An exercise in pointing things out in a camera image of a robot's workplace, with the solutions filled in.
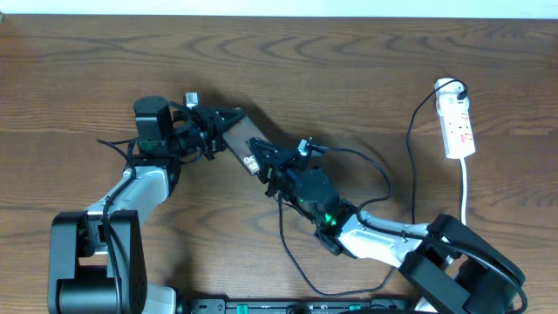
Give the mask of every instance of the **white cable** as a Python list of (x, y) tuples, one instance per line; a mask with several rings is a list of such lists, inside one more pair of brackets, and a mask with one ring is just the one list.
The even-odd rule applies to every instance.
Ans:
[(463, 178), (463, 192), (461, 192), (461, 223), (467, 225), (467, 169), (465, 158), (459, 158), (461, 161), (461, 177)]

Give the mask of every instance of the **white power strip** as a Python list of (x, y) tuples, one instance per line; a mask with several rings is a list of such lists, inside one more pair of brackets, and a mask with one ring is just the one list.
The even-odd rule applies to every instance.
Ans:
[(441, 78), (434, 85), (436, 91), (436, 111), (439, 114), (439, 123), (442, 126), (442, 137), (446, 157), (459, 159), (463, 178), (463, 192), (461, 195), (461, 222), (466, 225), (467, 202), (467, 171), (465, 157), (473, 154), (474, 140), (471, 120), (469, 119), (469, 98), (459, 99), (459, 94), (466, 87), (460, 82), (452, 82), (453, 78)]

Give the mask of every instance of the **power strip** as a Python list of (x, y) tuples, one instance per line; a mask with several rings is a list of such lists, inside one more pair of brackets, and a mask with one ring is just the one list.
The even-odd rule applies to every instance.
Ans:
[[(434, 87), (438, 89), (453, 78), (441, 78)], [(446, 157), (462, 159), (475, 152), (473, 129), (469, 119), (469, 98), (458, 99), (465, 87), (460, 82), (450, 83), (436, 92), (436, 111), (442, 125)]]

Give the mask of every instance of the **brown wooden surface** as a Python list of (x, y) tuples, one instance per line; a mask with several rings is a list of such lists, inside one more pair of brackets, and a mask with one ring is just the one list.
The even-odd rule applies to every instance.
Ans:
[[(405, 133), (444, 76), (470, 89), (469, 224), (525, 272), (529, 312), (555, 313), (556, 21), (62, 16), (0, 24), (0, 312), (45, 312), (51, 221), (117, 182), (123, 160), (95, 140), (135, 135), (134, 100), (199, 91), (206, 104), (251, 108), (272, 139), (278, 128), (360, 149), (396, 186), (371, 210), (408, 222)], [(459, 162), (445, 158), (433, 101), (413, 136), (418, 222), (459, 216)], [(332, 156), (328, 169), (354, 202), (384, 193), (358, 159)], [(231, 153), (184, 167), (142, 229), (150, 281), (229, 297), (314, 297), (282, 250), (263, 191)], [(322, 290), (375, 286), (389, 269), (334, 257), (304, 219), (285, 219), (293, 254)], [(412, 288), (397, 274), (383, 292)]]

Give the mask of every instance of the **wooden table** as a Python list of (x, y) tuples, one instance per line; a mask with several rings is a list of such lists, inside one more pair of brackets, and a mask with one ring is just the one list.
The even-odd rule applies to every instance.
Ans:
[[(136, 134), (134, 100), (197, 91), (205, 105), (244, 106), (272, 140), (313, 136), (362, 150), (396, 189), (369, 210), (408, 222), (407, 127), (445, 76), (470, 90), (469, 225), (525, 272), (529, 312), (556, 312), (556, 21), (7, 16), (0, 74), (2, 313), (45, 312), (51, 221), (118, 181), (123, 160), (95, 140)], [(412, 144), (418, 222), (459, 216), (459, 162), (444, 155), (433, 100)], [(326, 167), (354, 202), (385, 192), (359, 159), (332, 154)], [(315, 297), (283, 252), (264, 190), (229, 152), (184, 167), (141, 230), (149, 280), (190, 296)], [(389, 269), (334, 257), (302, 217), (287, 211), (285, 220), (287, 242), (319, 289), (376, 286)], [(397, 274), (383, 293), (412, 288)]]

